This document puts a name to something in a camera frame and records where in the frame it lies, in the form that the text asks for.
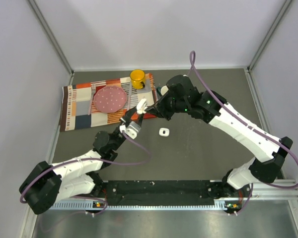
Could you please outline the white earbud charging case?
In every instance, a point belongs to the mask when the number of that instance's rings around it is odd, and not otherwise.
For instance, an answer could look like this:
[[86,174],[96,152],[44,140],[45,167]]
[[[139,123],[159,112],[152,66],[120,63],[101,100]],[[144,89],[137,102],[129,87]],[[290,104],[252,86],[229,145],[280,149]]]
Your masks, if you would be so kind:
[[160,128],[159,135],[162,137],[168,137],[170,134],[170,130],[168,128]]

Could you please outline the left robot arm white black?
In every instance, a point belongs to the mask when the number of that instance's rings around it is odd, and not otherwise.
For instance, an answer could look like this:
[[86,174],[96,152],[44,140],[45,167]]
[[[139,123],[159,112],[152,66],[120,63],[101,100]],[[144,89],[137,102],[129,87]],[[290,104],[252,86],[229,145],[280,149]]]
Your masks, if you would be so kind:
[[115,164],[116,151],[126,140],[137,137],[146,112],[144,105],[131,108],[112,133],[98,132],[93,148],[80,156],[60,163],[38,163],[19,188],[20,202],[39,215],[64,199],[81,194],[99,196],[103,185],[97,171]]

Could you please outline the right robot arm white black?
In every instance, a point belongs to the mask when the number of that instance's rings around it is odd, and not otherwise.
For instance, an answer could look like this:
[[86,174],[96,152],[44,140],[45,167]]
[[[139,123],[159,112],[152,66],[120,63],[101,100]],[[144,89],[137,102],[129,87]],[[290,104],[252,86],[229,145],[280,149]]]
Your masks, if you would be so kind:
[[225,132],[254,155],[223,178],[225,195],[234,196],[240,188],[256,181],[266,184],[275,181],[293,144],[289,137],[278,138],[263,131],[216,92],[199,92],[186,75],[171,78],[165,88],[161,98],[147,107],[147,113],[166,120],[171,120],[175,113],[186,113]]

